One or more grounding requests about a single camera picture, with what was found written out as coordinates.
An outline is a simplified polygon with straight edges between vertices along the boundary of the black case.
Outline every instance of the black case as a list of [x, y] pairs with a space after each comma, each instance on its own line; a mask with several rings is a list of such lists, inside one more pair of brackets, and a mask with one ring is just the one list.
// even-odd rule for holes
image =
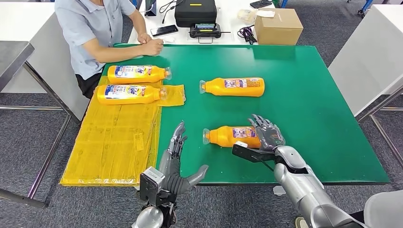
[[215, 24], [217, 8], [214, 0], [183, 0], [175, 7], [176, 25], [190, 28], [193, 24]]

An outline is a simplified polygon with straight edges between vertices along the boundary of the green table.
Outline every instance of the green table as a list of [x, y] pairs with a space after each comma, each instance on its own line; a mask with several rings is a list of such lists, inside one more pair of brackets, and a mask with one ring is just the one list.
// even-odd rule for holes
[[[287, 145], [299, 151], [322, 182], [389, 182], [315, 47], [165, 45], [160, 56], [121, 64], [169, 66], [173, 78], [164, 83], [185, 85], [185, 105], [163, 108], [157, 161], [184, 120], [189, 139], [182, 152], [182, 176], [207, 164], [205, 185], [275, 183], [263, 164], [236, 157], [231, 148], [202, 143], [203, 128], [248, 126], [247, 118], [260, 114], [277, 124]], [[262, 97], [199, 93], [200, 80], [251, 76], [264, 78]]]

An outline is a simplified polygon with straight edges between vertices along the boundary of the man's hand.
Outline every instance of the man's hand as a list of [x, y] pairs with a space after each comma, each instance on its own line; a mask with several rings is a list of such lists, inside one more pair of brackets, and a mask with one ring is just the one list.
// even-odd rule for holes
[[162, 39], [152, 39], [148, 41], [146, 44], [141, 45], [142, 53], [146, 56], [157, 56], [160, 54], [163, 49], [163, 40]]
[[148, 43], [149, 41], [151, 41], [152, 38], [151, 38], [151, 36], [148, 35], [147, 33], [143, 33], [143, 34], [140, 34], [140, 35], [138, 36], [137, 40], [140, 42], [140, 44], [146, 44], [146, 43]]

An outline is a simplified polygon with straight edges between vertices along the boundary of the orange bottle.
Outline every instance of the orange bottle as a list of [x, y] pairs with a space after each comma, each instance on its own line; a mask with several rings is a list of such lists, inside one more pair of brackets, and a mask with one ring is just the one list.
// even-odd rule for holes
[[237, 141], [246, 143], [249, 148], [259, 148], [260, 141], [253, 127], [222, 126], [215, 130], [203, 130], [203, 143], [214, 143], [222, 147], [232, 147]]
[[171, 69], [157, 66], [110, 66], [108, 79], [112, 84], [158, 82], [171, 79]]
[[96, 96], [103, 105], [147, 104], [166, 98], [166, 88], [149, 85], [100, 85], [97, 90]]
[[216, 96], [262, 96], [264, 80], [260, 77], [216, 78], [212, 81], [200, 81], [200, 93], [212, 93]]

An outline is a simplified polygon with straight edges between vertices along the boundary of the light blue shirt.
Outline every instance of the light blue shirt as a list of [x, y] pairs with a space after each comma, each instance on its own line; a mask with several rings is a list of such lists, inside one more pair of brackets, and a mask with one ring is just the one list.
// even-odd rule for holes
[[56, 0], [55, 12], [70, 46], [71, 66], [76, 74], [87, 80], [102, 71], [105, 63], [96, 61], [83, 44], [94, 38], [105, 47], [122, 42], [122, 13], [131, 15], [134, 10], [129, 0], [104, 0], [104, 6], [90, 0]]

